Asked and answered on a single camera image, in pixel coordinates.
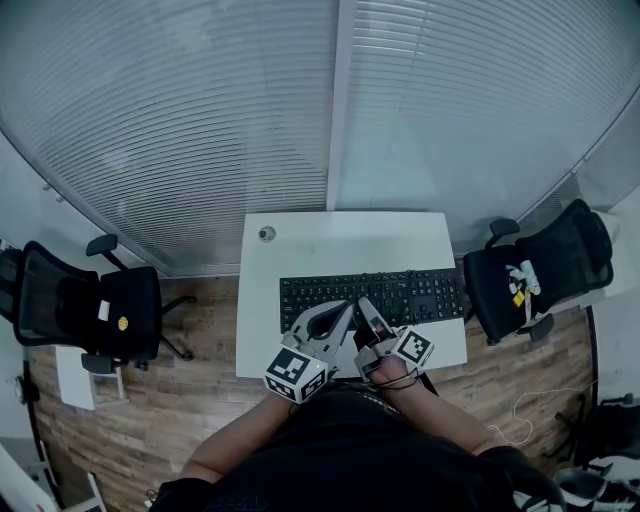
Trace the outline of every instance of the black t-shirt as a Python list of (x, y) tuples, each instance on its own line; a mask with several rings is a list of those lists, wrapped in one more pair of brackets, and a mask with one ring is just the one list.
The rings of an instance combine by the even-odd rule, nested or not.
[(215, 484), (161, 486), (152, 512), (565, 510), (559, 489), (514, 448), (479, 456), (423, 434), (375, 395), (334, 388)]

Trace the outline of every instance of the chair seat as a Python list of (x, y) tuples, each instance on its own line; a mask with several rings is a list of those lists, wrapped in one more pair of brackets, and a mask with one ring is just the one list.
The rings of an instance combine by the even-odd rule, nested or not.
[(509, 291), (506, 265), (519, 267), (513, 245), (475, 251), (464, 257), (467, 293), (489, 339), (498, 340), (526, 323), (524, 305), (516, 307)]
[(156, 270), (140, 267), (106, 274), (100, 288), (100, 298), (110, 306), (107, 321), (100, 322), (99, 352), (126, 360), (155, 359), (162, 329)]

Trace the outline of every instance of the yellow tag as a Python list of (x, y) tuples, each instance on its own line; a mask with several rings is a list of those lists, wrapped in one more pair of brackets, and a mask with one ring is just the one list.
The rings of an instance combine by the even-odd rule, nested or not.
[(522, 292), (518, 292), (515, 294), (515, 296), (513, 297), (513, 303), (520, 307), (522, 305), (522, 302), (524, 301), (524, 293)]

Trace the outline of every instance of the forearm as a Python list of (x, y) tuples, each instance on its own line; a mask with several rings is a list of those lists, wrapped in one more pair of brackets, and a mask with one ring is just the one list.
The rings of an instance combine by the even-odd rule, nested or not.
[(289, 418), (292, 405), (288, 400), (269, 393), (253, 409), (198, 446), (180, 478), (220, 479), (269, 441)]
[(420, 382), (406, 389), (386, 391), (385, 397), (426, 434), (449, 439), (476, 455), (498, 446), (489, 429), (480, 421), (427, 391)]

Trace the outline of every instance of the hand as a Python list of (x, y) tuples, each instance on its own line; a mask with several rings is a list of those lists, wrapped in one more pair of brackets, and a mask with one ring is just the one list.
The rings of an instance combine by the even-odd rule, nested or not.
[(385, 382), (401, 379), (408, 373), (407, 364), (398, 356), (385, 356), (380, 359), (380, 366), (369, 373), (367, 377), (374, 384), (384, 384)]

